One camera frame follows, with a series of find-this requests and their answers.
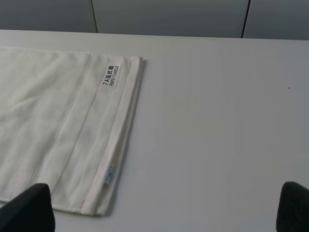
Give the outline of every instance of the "towel fold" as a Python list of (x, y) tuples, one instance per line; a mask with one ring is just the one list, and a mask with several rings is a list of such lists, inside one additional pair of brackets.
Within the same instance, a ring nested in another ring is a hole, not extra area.
[(0, 201), (47, 183), (54, 209), (104, 215), (142, 58), (0, 47)]

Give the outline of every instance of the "towel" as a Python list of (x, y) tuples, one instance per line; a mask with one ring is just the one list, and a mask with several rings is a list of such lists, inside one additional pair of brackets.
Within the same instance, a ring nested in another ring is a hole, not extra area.
[(56, 210), (109, 207), (142, 58), (0, 47), (0, 201), (47, 183)]

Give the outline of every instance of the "towel label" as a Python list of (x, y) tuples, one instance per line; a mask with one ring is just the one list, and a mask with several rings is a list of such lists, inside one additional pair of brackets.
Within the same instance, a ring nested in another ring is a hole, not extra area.
[(112, 168), (113, 168), (113, 164), (110, 165), (108, 171), (107, 171), (107, 174), (106, 174), (106, 177), (104, 179), (104, 183), (105, 184), (110, 184), (111, 182), (111, 179), (112, 179)]
[(101, 86), (115, 87), (118, 81), (121, 64), (107, 65), (107, 69), (101, 81)]

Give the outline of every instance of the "white tabletop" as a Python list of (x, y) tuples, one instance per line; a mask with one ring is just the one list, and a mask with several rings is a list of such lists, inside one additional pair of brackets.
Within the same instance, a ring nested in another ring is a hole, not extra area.
[(274, 232), (309, 187), (309, 42), (0, 31), (1, 46), (146, 60), (111, 215), (57, 232)]

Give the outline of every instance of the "gray wall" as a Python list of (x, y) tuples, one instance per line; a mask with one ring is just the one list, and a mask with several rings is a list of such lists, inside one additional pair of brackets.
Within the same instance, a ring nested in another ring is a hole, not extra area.
[(96, 32), (90, 0), (0, 0), (0, 29)]
[(244, 38), (309, 40), (309, 0), (252, 0)]
[(100, 33), (240, 37), (248, 0), (93, 0)]

